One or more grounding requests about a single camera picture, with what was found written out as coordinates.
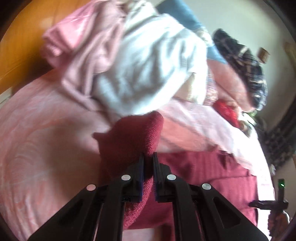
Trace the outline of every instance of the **pink bedsheet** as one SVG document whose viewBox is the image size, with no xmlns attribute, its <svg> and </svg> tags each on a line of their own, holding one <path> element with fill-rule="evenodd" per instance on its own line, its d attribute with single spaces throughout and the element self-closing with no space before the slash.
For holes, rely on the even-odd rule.
<svg viewBox="0 0 296 241">
<path fill-rule="evenodd" d="M 56 71 L 47 73 L 0 109 L 0 212 L 20 241 L 87 184 L 101 182 L 100 154 L 91 135 L 106 132 L 110 123 L 103 112 L 87 111 L 63 96 L 58 79 Z M 208 106 L 172 99 L 159 112 L 165 120 L 158 152 L 218 145 L 257 176 L 259 199 L 274 199 L 258 140 L 247 138 Z M 258 227 L 266 235 L 267 217 L 268 211 L 259 211 Z M 123 240 L 152 238 L 153 232 L 128 230 Z"/>
</svg>

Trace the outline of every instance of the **white wall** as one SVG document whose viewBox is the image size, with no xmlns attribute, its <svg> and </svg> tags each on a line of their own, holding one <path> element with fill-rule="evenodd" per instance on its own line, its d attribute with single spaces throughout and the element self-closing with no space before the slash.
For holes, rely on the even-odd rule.
<svg viewBox="0 0 296 241">
<path fill-rule="evenodd" d="M 259 115 L 273 127 L 296 93 L 296 79 L 283 44 L 293 38 L 278 15 L 263 0 L 184 0 L 210 33 L 222 28 L 254 55 L 260 47 L 270 54 L 263 65 L 268 85 L 266 107 Z"/>
<path fill-rule="evenodd" d="M 276 193 L 278 191 L 278 179 L 281 178 L 285 179 L 285 198 L 289 201 L 286 212 L 289 214 L 290 218 L 292 218 L 296 212 L 296 168 L 292 158 L 287 161 L 281 169 L 276 171 L 276 175 L 274 176 Z"/>
</svg>

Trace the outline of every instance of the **orange wooden panel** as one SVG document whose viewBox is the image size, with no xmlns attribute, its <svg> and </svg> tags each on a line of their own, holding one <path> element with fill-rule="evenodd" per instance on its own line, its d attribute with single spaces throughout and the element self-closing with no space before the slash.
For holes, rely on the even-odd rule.
<svg viewBox="0 0 296 241">
<path fill-rule="evenodd" d="M 42 34 L 88 1 L 32 0 L 16 16 L 0 42 L 0 93 L 48 71 L 39 53 Z"/>
</svg>

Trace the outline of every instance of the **plaid shirt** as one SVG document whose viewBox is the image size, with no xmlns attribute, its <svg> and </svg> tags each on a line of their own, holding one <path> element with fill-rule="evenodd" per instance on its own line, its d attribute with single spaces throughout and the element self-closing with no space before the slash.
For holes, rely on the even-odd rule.
<svg viewBox="0 0 296 241">
<path fill-rule="evenodd" d="M 239 44 L 222 29 L 215 32 L 213 40 L 221 55 L 249 88 L 253 106 L 261 110 L 266 105 L 267 84 L 259 62 L 248 47 Z"/>
</svg>

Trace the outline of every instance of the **red cloth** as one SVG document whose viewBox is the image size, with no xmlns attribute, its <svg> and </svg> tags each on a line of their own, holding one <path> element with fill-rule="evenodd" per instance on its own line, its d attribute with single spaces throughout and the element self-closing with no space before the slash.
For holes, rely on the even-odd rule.
<svg viewBox="0 0 296 241">
<path fill-rule="evenodd" d="M 129 116 L 119 120 L 105 134 L 95 133 L 103 166 L 110 178 L 123 174 L 138 161 L 140 153 L 151 156 L 157 147 L 163 118 L 158 112 L 144 116 Z M 256 177 L 239 165 L 233 155 L 212 152 L 158 153 L 160 163 L 170 166 L 173 174 L 193 185 L 210 183 L 238 210 L 256 225 L 254 208 L 248 203 L 257 199 Z M 152 162 L 145 160 L 147 179 L 144 182 L 143 201 L 126 205 L 124 229 L 143 229 L 163 226 L 162 240 L 174 240 L 171 203 L 157 203 L 152 191 Z"/>
<path fill-rule="evenodd" d="M 236 112 L 231 106 L 227 105 L 223 100 L 217 100 L 213 104 L 215 111 L 219 113 L 225 120 L 227 120 L 232 126 L 239 128 L 239 121 L 237 119 Z"/>
</svg>

